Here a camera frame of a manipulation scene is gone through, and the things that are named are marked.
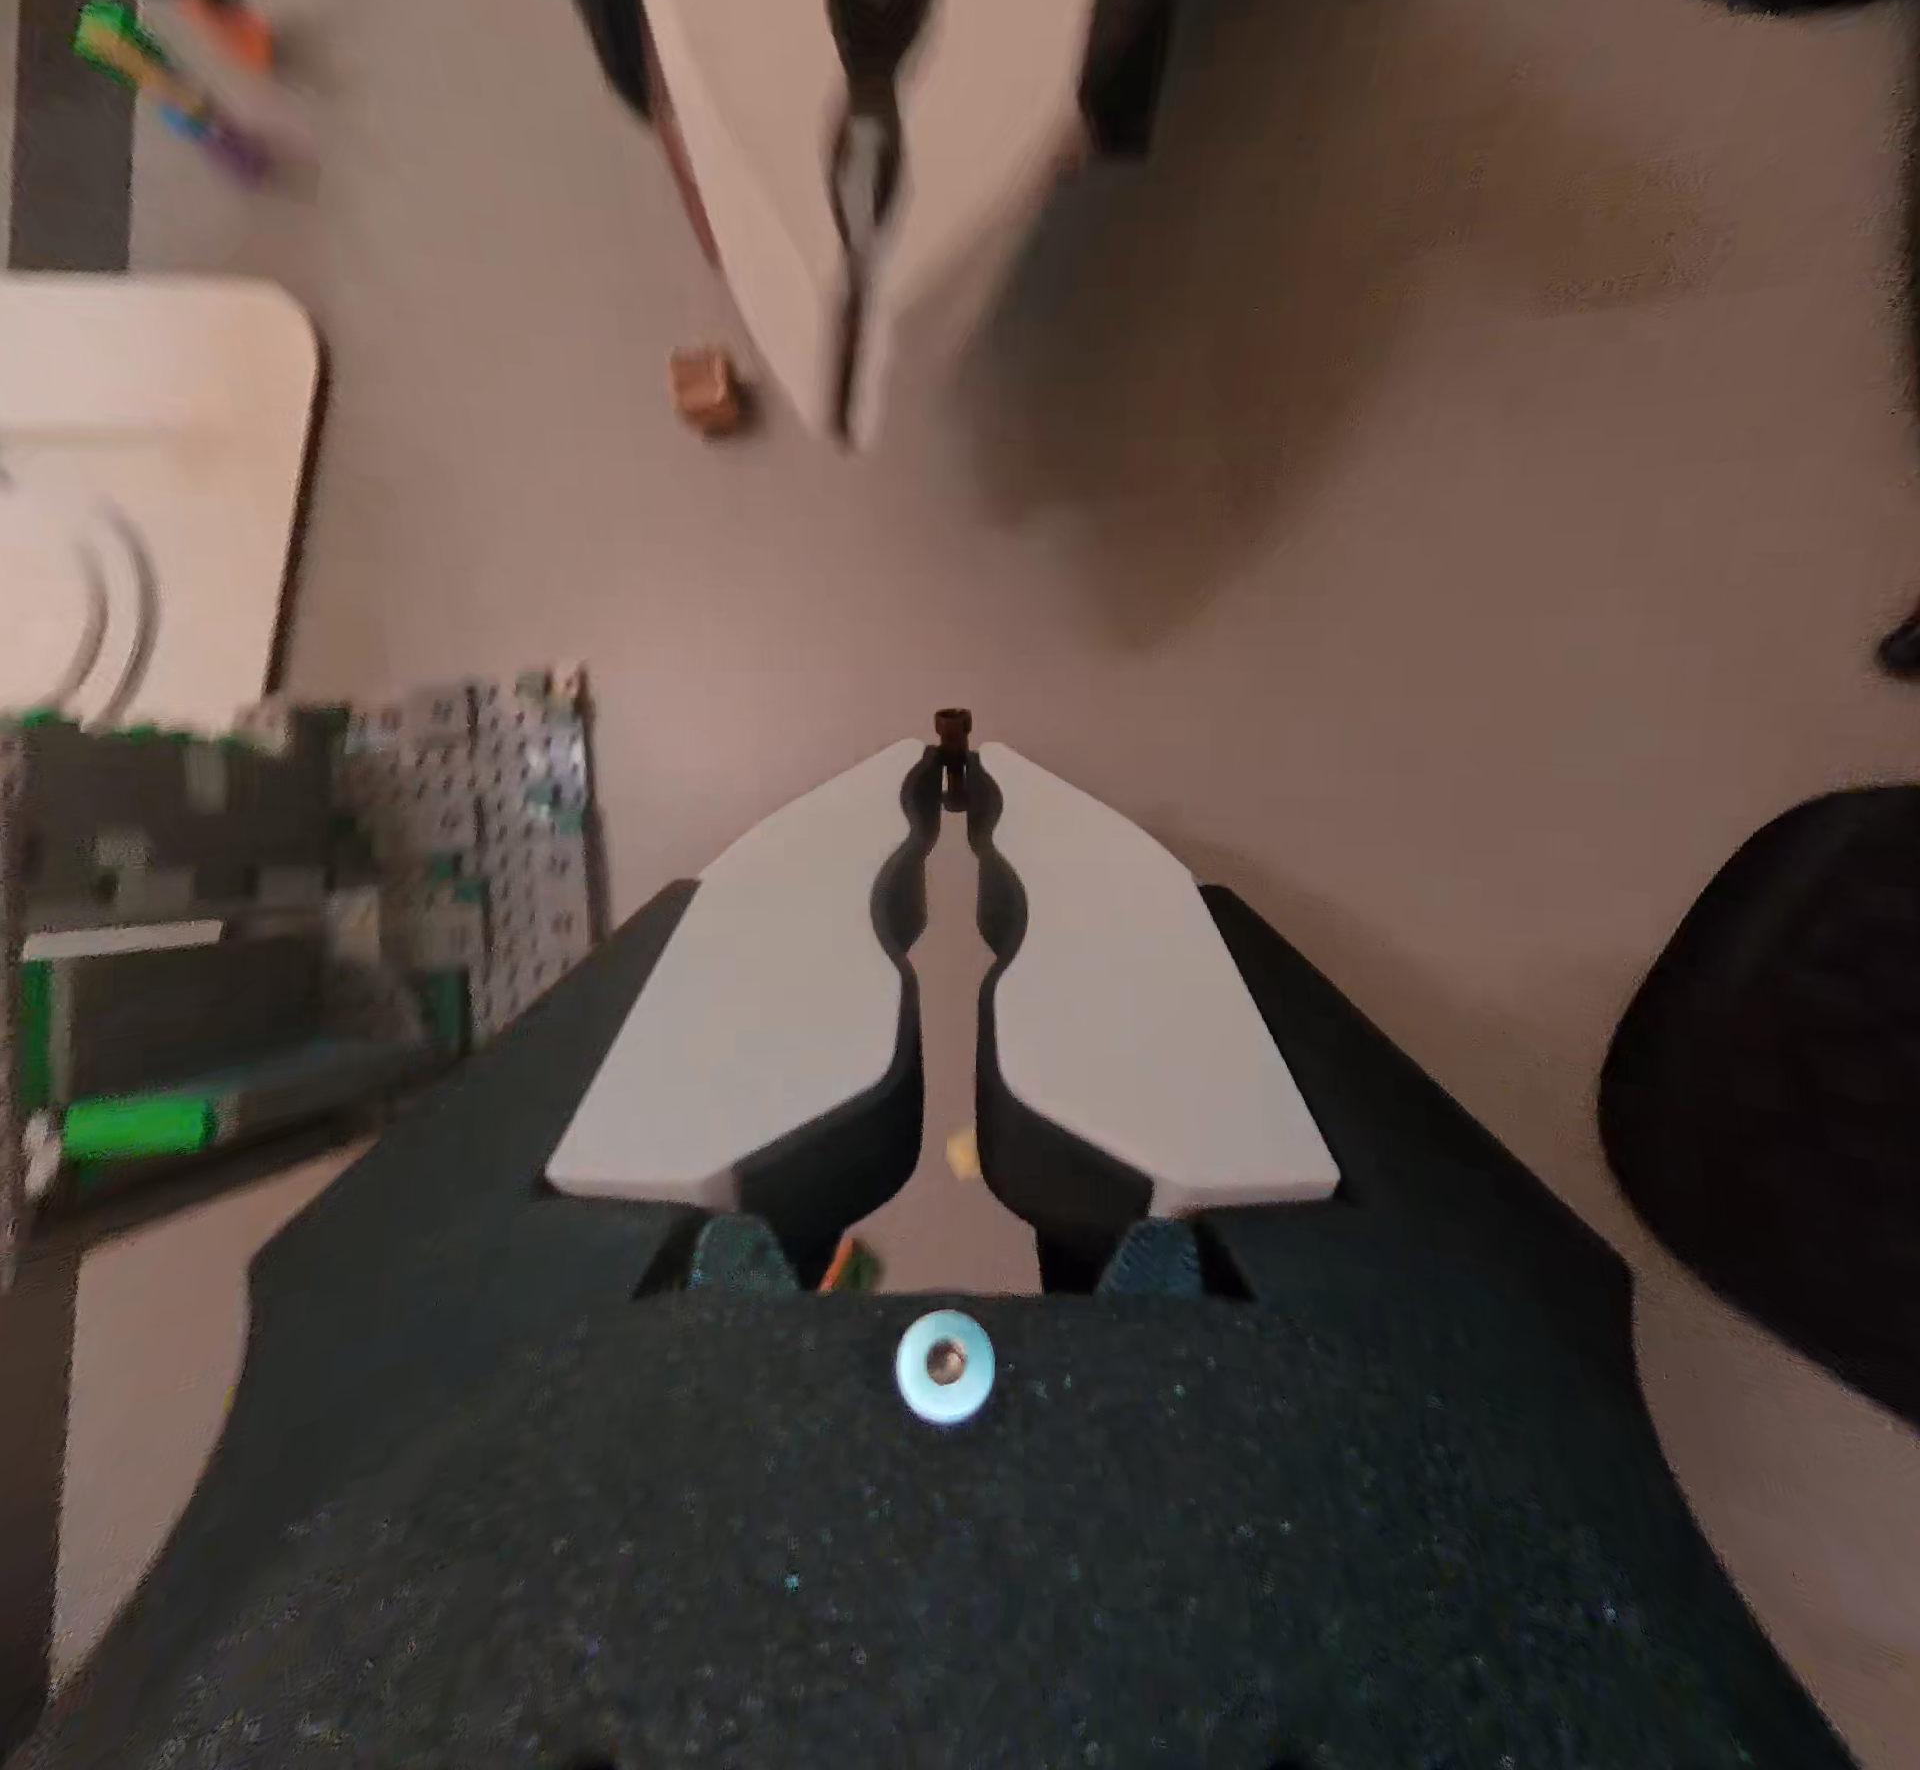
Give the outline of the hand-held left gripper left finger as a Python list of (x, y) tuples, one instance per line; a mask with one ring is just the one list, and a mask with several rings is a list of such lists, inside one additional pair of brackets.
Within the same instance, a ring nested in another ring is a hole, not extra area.
[(912, 1180), (926, 1136), (926, 860), (942, 759), (900, 742), (694, 882), (546, 1157), (550, 1192), (759, 1219), (799, 1275)]

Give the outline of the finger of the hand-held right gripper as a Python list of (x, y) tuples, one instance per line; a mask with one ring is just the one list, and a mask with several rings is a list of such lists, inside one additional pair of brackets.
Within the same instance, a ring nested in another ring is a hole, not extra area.
[(1082, 144), (1095, 0), (930, 0), (900, 77), (900, 192), (857, 311), (852, 447), (961, 359)]
[(811, 432), (862, 447), (900, 119), (852, 82), (826, 11), (829, 0), (644, 0), (759, 369)]

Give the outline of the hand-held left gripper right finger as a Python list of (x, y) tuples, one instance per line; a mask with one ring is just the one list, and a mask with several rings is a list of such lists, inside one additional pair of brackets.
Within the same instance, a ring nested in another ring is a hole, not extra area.
[(1197, 877), (1006, 744), (965, 779), (974, 1145), (1048, 1294), (1084, 1294), (1136, 1223), (1321, 1206), (1338, 1159)]

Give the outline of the brown studded brick block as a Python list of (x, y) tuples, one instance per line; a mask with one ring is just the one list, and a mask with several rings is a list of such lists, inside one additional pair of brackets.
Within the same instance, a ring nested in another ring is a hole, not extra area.
[(676, 419), (701, 441), (730, 441), (751, 425), (751, 396), (723, 347), (666, 353), (666, 390)]

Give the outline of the green-headed toy minifigure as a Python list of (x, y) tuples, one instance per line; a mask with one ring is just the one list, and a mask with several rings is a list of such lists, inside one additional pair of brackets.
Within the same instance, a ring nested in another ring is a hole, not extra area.
[(210, 163), (252, 190), (281, 181), (279, 154), (245, 126), (200, 77), (193, 77), (119, 0), (84, 0), (69, 48), (157, 109), (166, 132), (193, 144)]

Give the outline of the grey green brick model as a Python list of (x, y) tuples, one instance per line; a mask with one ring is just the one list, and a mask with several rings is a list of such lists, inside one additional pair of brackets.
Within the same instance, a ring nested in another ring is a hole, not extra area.
[(3, 716), (3, 1277), (93, 1192), (468, 1057), (603, 928), (584, 666)]

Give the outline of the white lamp base plate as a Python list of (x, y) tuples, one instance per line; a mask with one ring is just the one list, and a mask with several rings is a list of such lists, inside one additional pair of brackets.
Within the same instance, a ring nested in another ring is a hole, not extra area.
[(3, 716), (226, 730), (263, 700), (321, 403), (275, 283), (3, 276)]

